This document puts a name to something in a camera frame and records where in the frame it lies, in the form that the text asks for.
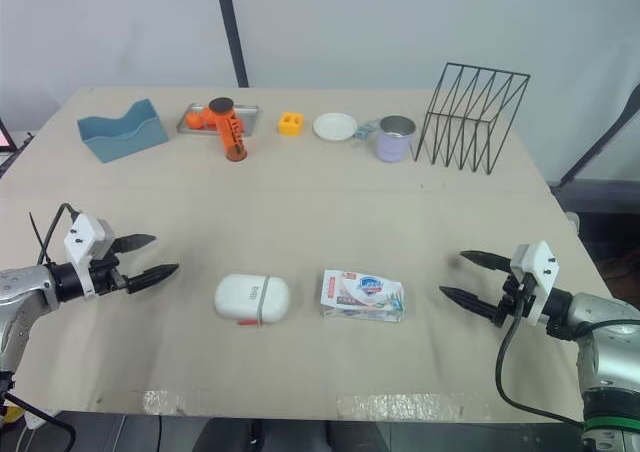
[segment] blue box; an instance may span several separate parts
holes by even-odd
[[[80,119],[78,129],[82,141],[103,163],[169,141],[149,99],[136,102],[119,119]]]

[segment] metal file holder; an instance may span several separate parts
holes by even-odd
[[[452,161],[473,172],[493,171],[520,108],[530,75],[447,62],[431,97],[414,160],[424,146],[435,164]],[[499,120],[506,129],[496,129]]]

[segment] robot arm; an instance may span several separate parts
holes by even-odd
[[[178,268],[178,264],[159,265],[131,278],[118,272],[116,254],[152,240],[155,237],[144,234],[116,239],[106,222],[79,214],[65,237],[69,262],[0,272],[0,406],[13,386],[31,326],[39,317],[77,297],[94,298],[119,289],[137,292]]]
[[[511,261],[481,251],[460,255],[509,274],[505,294],[494,306],[464,290],[440,287],[447,297],[498,327],[524,301],[523,317],[530,324],[546,324],[550,336],[577,342],[584,450],[640,452],[640,311],[620,300],[554,288],[558,264],[544,242],[519,246]],[[596,325],[610,320],[626,323]]]

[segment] white wall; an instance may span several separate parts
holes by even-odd
[[[640,0],[234,2],[254,86],[433,87],[447,60],[530,73],[515,127],[551,181],[640,82]],[[640,179],[639,128],[595,175]]]
[[[0,116],[39,129],[79,87],[236,85],[218,0],[0,0]]]
[[[640,0],[234,2],[253,86],[432,87],[447,60],[530,73],[515,128],[550,181],[640,82]],[[0,41],[10,130],[80,86],[236,84],[217,0],[0,0]],[[583,176],[640,180],[639,128]]]

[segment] table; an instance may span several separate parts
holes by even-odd
[[[187,104],[228,95],[262,113],[247,160],[225,160],[217,138],[183,135]],[[153,102],[170,141],[100,163],[75,121],[119,117]],[[497,302],[504,275],[454,260],[464,249],[510,256],[545,239],[557,285],[608,296],[571,225],[512,132],[491,176],[380,162],[364,144],[328,143],[313,118],[342,111],[365,121],[402,114],[421,123],[425,90],[89,88],[40,131],[0,181],[3,268],[34,262],[41,229],[59,203],[106,219],[117,235],[158,240],[123,258],[124,273],[177,261],[154,289],[63,304],[34,326],[16,395],[41,407],[95,412],[297,419],[523,422],[543,420],[501,401],[496,329],[442,295],[454,285]],[[283,137],[283,111],[305,114]],[[58,231],[51,253],[64,259]],[[402,281],[399,323],[324,318],[323,269]],[[288,316],[239,326],[213,308],[233,272],[277,275],[292,290]],[[526,404],[580,417],[577,347],[523,325],[505,364],[505,388]]]

